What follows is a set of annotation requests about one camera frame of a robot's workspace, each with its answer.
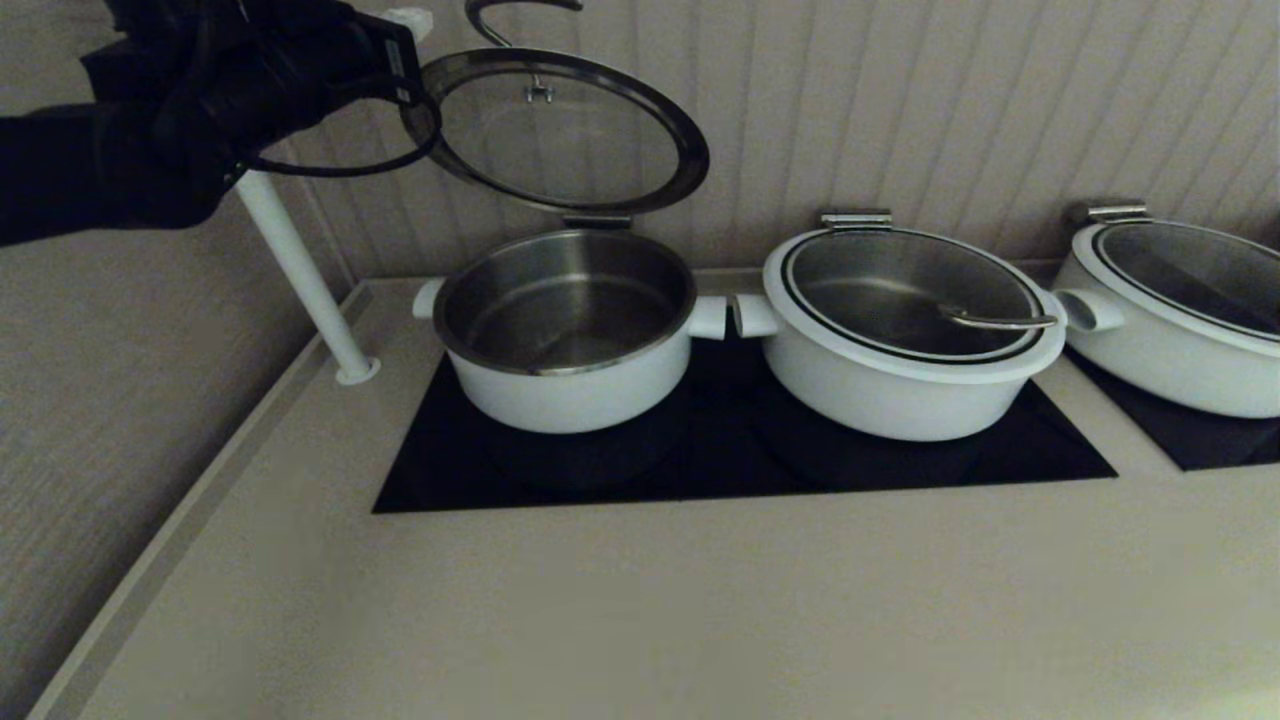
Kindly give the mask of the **glass lid with white rim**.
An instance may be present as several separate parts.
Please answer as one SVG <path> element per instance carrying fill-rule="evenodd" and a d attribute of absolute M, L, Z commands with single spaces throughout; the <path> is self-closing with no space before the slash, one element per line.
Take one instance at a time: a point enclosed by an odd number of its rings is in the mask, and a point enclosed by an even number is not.
<path fill-rule="evenodd" d="M 765 296 L 801 337 L 914 380 L 1021 380 L 1062 352 L 1066 314 L 991 252 L 920 231 L 814 231 L 777 246 Z"/>
<path fill-rule="evenodd" d="M 426 102 L 399 114 L 408 137 L 453 177 L 543 211 L 634 217 L 694 193 L 710 167 L 696 122 L 622 70 L 515 45 L 484 20 L 516 3 L 582 10 L 581 0 L 466 0 L 488 47 L 422 67 Z"/>
<path fill-rule="evenodd" d="M 1071 259 L 1158 319 L 1280 359 L 1280 251 L 1204 227 L 1129 220 L 1076 231 Z"/>

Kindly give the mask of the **white round pole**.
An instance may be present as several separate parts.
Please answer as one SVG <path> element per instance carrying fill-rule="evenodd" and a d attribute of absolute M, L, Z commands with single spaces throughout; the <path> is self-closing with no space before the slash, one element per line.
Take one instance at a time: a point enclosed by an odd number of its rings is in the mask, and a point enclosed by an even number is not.
<path fill-rule="evenodd" d="M 335 380 L 342 386 L 371 380 L 381 364 L 358 346 L 269 176 L 247 170 L 236 182 L 234 190 L 334 359 Z"/>

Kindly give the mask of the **black glass induction cooktop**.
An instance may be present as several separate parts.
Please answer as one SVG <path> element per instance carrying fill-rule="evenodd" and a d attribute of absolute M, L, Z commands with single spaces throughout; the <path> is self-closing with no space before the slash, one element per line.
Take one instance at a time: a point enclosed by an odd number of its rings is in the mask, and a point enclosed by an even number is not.
<path fill-rule="evenodd" d="M 1183 471 L 1280 464 L 1280 418 L 1243 419 L 1184 407 L 1107 373 L 1073 348 L 1064 356 Z"/>
<path fill-rule="evenodd" d="M 991 428 L 908 442 L 842 427 L 773 377 L 755 340 L 699 340 L 658 405 L 577 434 L 480 413 L 436 369 L 372 506 L 376 514 L 653 503 L 1108 479 L 1116 471 L 1027 384 Z"/>

